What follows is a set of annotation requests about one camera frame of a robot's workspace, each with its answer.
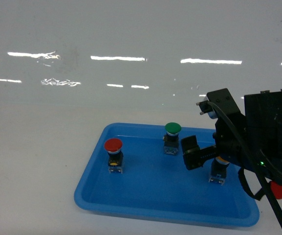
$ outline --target green button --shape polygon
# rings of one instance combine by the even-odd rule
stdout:
[[[177,134],[181,131],[181,126],[176,122],[169,122],[165,125],[165,129],[170,134]]]

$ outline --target red object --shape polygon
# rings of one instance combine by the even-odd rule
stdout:
[[[119,151],[121,147],[122,147],[122,141],[117,138],[109,139],[104,144],[104,148],[106,149],[106,151],[111,153]]]
[[[271,181],[270,187],[271,187],[271,190],[272,190],[274,196],[277,199],[282,199],[282,185],[278,185],[276,182]]]

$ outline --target white surface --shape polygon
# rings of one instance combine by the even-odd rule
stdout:
[[[282,88],[281,63],[282,1],[0,1],[0,234],[281,234],[265,198],[257,225],[233,229],[73,201],[106,125],[213,128],[201,95],[227,87],[243,110],[245,94]]]

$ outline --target blue tray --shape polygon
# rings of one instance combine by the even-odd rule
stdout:
[[[204,226],[250,227],[257,223],[256,202],[243,191],[230,165],[223,186],[209,183],[211,161],[188,171],[182,150],[163,153],[164,126],[114,123],[102,132],[74,193],[76,204],[107,215]],[[214,143],[213,130],[182,128],[179,138],[196,135],[200,147]],[[104,143],[123,142],[124,171],[109,173]]]

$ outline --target plastic tray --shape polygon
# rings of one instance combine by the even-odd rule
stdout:
[[[256,202],[240,186],[230,165],[223,186],[208,182],[211,161],[188,171],[182,150],[163,153],[164,126],[114,123],[107,126],[75,190],[76,204],[102,214],[204,226],[250,227],[257,223]],[[213,130],[182,128],[179,138],[196,135],[200,147],[214,143]],[[109,173],[104,143],[123,142],[123,173]]]

